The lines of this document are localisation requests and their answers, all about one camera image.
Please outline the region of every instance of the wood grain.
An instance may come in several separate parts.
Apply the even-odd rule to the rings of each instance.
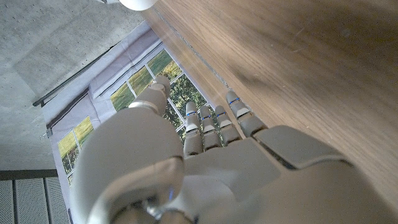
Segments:
[[[160,0],[144,17],[170,49],[183,37],[268,126],[346,154],[398,209],[395,1]],[[214,73],[189,57],[182,65],[211,85]],[[204,88],[220,98],[217,87]]]

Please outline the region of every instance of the wooden table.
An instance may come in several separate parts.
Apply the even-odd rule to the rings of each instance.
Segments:
[[[232,88],[268,126],[327,142],[398,209],[395,0],[159,0],[143,15],[212,102]]]

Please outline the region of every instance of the window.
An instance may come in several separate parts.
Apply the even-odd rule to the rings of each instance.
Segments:
[[[221,136],[220,124],[218,123],[216,113],[215,113],[215,111],[211,108],[210,105],[207,105],[207,107],[209,107],[210,114],[211,114],[211,118],[212,118],[212,120],[213,120],[213,122],[214,122],[214,125],[215,125],[215,128],[216,128],[216,132],[217,132],[217,134],[218,134],[218,137],[221,139],[221,145],[222,145],[223,147],[225,147],[225,145],[224,145],[224,143],[223,143],[223,141],[222,141],[222,140],[223,140],[223,137]]]
[[[87,116],[58,142],[58,150],[60,151],[63,168],[67,174],[69,184],[72,181],[72,174],[79,152],[83,149],[84,142],[93,130],[90,117]]]
[[[128,107],[136,97],[132,94],[127,84],[123,84],[116,90],[112,96],[111,101],[116,111]]]
[[[171,92],[170,98],[167,99],[164,118],[174,125],[182,144],[184,144],[185,105],[189,101],[193,101],[200,108],[203,105],[208,106],[208,102],[165,49],[162,49],[155,57],[141,66],[138,72],[129,77],[111,95],[115,110],[119,111],[128,107],[137,95],[153,82],[157,75],[166,76],[170,80]]]

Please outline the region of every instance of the foliage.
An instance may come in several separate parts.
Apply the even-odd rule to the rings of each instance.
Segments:
[[[148,67],[155,76],[163,75],[168,77],[170,81],[182,73],[181,68],[178,67],[166,50],[162,50],[157,54],[148,63]]]
[[[152,82],[153,78],[146,67],[142,67],[138,72],[129,78],[129,83],[138,96]]]
[[[177,107],[181,115],[185,117],[185,105],[192,101],[198,108],[206,104],[206,100],[195,88],[192,82],[187,78],[186,75],[181,76],[177,79],[171,87],[170,99]]]
[[[64,158],[71,150],[76,148],[77,144],[72,131],[58,142],[58,150],[60,151],[61,158]]]
[[[134,99],[135,97],[126,83],[111,95],[111,101],[116,111],[128,107]]]
[[[86,141],[89,133],[94,130],[93,125],[90,122],[90,117],[87,116],[80,124],[78,124],[73,131],[70,131],[65,137],[58,142],[58,150],[62,158],[63,168],[65,172],[69,174],[73,168],[75,168],[75,162],[79,155],[78,146],[76,143],[76,138],[80,144],[80,147]]]
[[[182,145],[184,145],[184,142],[185,142],[185,127],[180,129],[177,132],[177,134],[180,136],[180,140],[181,140]]]
[[[69,186],[72,184],[72,179],[73,179],[73,174],[70,174],[70,176],[68,177]]]
[[[167,102],[166,110],[163,117],[169,120],[175,128],[178,128],[182,124],[182,121],[178,117],[178,114],[175,112],[169,102]]]
[[[209,110],[210,110],[211,119],[213,120],[215,128],[216,128],[216,132],[218,134],[218,137],[221,140],[221,145],[225,146],[224,143],[223,143],[223,137],[221,136],[221,129],[220,129],[220,124],[218,123],[218,120],[217,120],[217,115],[216,115],[215,111],[211,108],[210,105],[208,107],[209,107]]]
[[[94,127],[90,122],[90,117],[87,116],[73,130],[75,131],[76,138],[79,141],[80,147],[83,148],[83,143],[87,140],[89,133],[94,131]]]

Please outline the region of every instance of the robot finger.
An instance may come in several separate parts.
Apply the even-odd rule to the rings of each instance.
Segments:
[[[216,132],[214,122],[211,118],[210,110],[207,106],[200,108],[200,119],[203,126],[203,142],[204,150],[214,147],[221,147],[221,141]]]
[[[200,122],[197,106],[194,102],[188,102],[185,106],[187,120],[185,123],[184,156],[197,155],[203,152],[203,144],[200,134]]]
[[[238,130],[222,106],[216,107],[215,114],[220,125],[221,136],[223,137],[223,144],[225,146],[233,141],[242,140]]]
[[[155,114],[162,116],[166,109],[167,98],[170,95],[170,82],[164,76],[158,76],[155,82],[148,86],[129,105],[129,108],[149,108]]]
[[[226,94],[226,101],[246,137],[251,137],[256,132],[267,128],[267,126],[247,108],[235,92],[229,91]]]

